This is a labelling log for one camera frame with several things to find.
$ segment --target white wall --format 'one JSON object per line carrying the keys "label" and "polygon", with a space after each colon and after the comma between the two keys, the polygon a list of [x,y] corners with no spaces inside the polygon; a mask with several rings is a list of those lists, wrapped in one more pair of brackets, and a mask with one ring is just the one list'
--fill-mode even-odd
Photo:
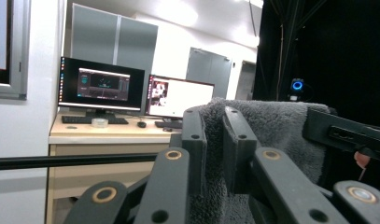
{"label": "white wall", "polygon": [[235,67],[231,71],[227,99],[234,99],[242,69],[242,61],[255,63],[257,51],[207,35],[190,28],[137,13],[135,19],[158,25],[152,74],[165,77],[186,78],[190,48],[204,49],[232,59]]}
{"label": "white wall", "polygon": [[[48,155],[61,1],[33,0],[26,101],[0,99],[0,158]],[[0,171],[0,223],[44,223],[47,170]]]}

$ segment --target black metal bracket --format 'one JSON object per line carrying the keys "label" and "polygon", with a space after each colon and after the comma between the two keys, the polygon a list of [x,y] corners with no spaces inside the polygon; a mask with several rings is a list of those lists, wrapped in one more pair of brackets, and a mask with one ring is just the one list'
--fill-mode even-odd
{"label": "black metal bracket", "polygon": [[204,172],[207,141],[199,107],[192,107],[184,112],[181,147],[190,154],[190,194],[203,194],[206,189]]}
{"label": "black metal bracket", "polygon": [[189,173],[188,151],[167,148],[133,186],[104,181],[87,189],[64,223],[187,223]]}
{"label": "black metal bracket", "polygon": [[[379,190],[357,181],[338,182],[333,192],[316,186],[282,150],[255,149],[257,144],[252,132],[239,111],[226,107],[225,113],[224,123],[229,124],[226,125],[229,136],[224,134],[224,139],[228,139],[224,141],[224,156],[234,156],[224,157],[224,172],[227,169],[239,171],[235,175],[225,175],[226,183],[243,184],[237,176],[243,175],[245,169],[240,167],[247,164],[251,175],[247,173],[244,179],[252,180],[245,184],[256,189],[249,192],[249,206],[257,223],[380,223]],[[236,156],[247,155],[252,150],[251,159]],[[243,193],[241,189],[229,186],[227,189]]]}
{"label": "black metal bracket", "polygon": [[380,161],[380,130],[362,123],[309,109],[303,137]]}
{"label": "black metal bracket", "polygon": [[223,169],[228,192],[249,193],[248,162],[252,160],[258,139],[242,113],[225,107]]}

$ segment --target computer mouse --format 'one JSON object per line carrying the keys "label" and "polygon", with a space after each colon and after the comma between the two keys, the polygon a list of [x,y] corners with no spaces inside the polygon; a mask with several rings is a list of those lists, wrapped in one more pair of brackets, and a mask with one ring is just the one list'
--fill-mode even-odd
{"label": "computer mouse", "polygon": [[138,121],[137,127],[139,128],[146,128],[147,124],[144,121]]}

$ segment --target gray towel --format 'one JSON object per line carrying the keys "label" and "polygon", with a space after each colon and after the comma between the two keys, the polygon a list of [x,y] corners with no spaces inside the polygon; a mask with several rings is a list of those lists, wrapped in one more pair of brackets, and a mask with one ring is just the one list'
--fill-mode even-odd
{"label": "gray towel", "polygon": [[207,138],[207,191],[204,196],[190,196],[190,223],[254,223],[248,196],[231,195],[225,187],[222,173],[225,106],[242,112],[263,147],[284,150],[313,183],[321,176],[325,148],[303,139],[302,131],[307,109],[329,112],[325,105],[215,98],[210,104],[200,106]]}

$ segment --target bright monitor screen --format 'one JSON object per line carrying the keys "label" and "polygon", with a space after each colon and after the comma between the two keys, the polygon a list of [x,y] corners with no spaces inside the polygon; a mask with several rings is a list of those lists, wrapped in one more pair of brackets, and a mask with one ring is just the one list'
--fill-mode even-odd
{"label": "bright monitor screen", "polygon": [[140,111],[145,71],[62,57],[59,106]]}
{"label": "bright monitor screen", "polygon": [[207,105],[214,84],[150,75],[146,114],[164,118],[183,118],[184,111]]}

